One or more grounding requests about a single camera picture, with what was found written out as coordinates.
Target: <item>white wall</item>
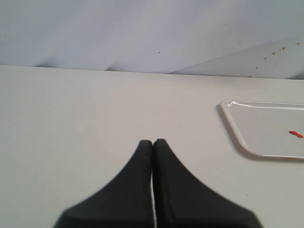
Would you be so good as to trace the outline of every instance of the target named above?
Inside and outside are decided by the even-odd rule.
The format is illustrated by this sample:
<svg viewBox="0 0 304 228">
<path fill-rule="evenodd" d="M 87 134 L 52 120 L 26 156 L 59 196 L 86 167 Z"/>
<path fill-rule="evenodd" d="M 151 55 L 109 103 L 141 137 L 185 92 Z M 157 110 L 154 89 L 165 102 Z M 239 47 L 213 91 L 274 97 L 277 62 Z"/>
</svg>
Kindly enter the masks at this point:
<svg viewBox="0 0 304 228">
<path fill-rule="evenodd" d="M 0 1 L 0 64 L 301 77 L 303 9 L 302 0 Z"/>
</svg>

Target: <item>white table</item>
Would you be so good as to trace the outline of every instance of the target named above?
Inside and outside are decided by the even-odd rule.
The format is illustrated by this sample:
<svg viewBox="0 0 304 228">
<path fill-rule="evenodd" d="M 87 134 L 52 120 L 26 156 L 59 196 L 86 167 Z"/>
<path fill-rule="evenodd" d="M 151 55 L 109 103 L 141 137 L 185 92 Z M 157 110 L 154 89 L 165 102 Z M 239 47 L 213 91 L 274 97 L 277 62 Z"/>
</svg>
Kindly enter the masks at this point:
<svg viewBox="0 0 304 228">
<path fill-rule="evenodd" d="M 0 227 L 52 227 L 157 138 L 265 228 L 303 227 L 304 163 L 242 156 L 216 110 L 304 103 L 303 91 L 299 80 L 0 66 Z"/>
</svg>

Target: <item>orange spot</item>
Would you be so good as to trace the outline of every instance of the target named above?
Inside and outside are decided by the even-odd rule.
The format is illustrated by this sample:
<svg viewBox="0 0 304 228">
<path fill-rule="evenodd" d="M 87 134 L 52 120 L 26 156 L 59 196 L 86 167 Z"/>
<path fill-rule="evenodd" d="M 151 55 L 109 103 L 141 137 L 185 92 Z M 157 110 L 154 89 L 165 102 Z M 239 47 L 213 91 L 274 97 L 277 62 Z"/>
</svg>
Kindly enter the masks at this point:
<svg viewBox="0 0 304 228">
<path fill-rule="evenodd" d="M 290 134 L 297 136 L 298 138 L 304 138 L 303 135 L 299 134 L 298 132 L 295 131 L 289 131 Z"/>
</svg>

